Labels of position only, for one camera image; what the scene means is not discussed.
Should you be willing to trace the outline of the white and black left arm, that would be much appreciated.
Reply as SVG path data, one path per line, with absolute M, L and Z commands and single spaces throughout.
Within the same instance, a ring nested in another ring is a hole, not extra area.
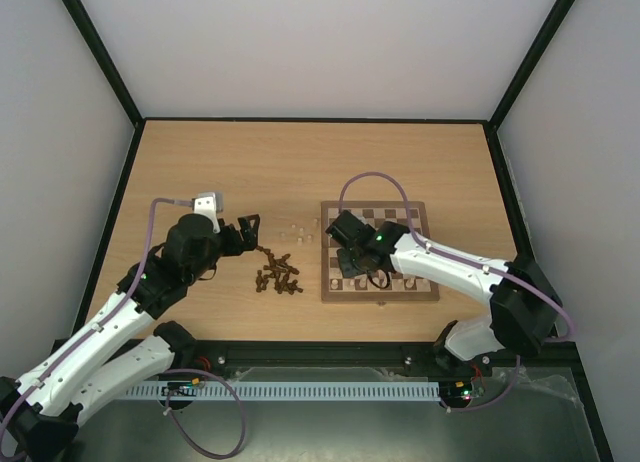
M 99 312 L 44 362 L 1 380 L 1 432 L 21 448 L 15 460 L 51 461 L 79 428 L 116 396 L 145 379 L 181 369 L 195 338 L 160 317 L 222 257 L 258 245 L 260 217 L 225 224 L 200 213 L 182 216 L 164 243 L 145 245 Z

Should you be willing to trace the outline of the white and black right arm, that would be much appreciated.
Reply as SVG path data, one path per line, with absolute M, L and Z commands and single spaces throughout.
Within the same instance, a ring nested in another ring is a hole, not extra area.
M 538 263 L 526 254 L 512 261 L 465 253 L 417 233 L 410 223 L 385 221 L 374 228 L 347 210 L 325 229 L 338 247 L 342 275 L 399 273 L 456 290 L 487 307 L 488 313 L 452 321 L 434 343 L 436 361 L 455 374 L 478 356 L 506 349 L 536 357 L 566 313 Z

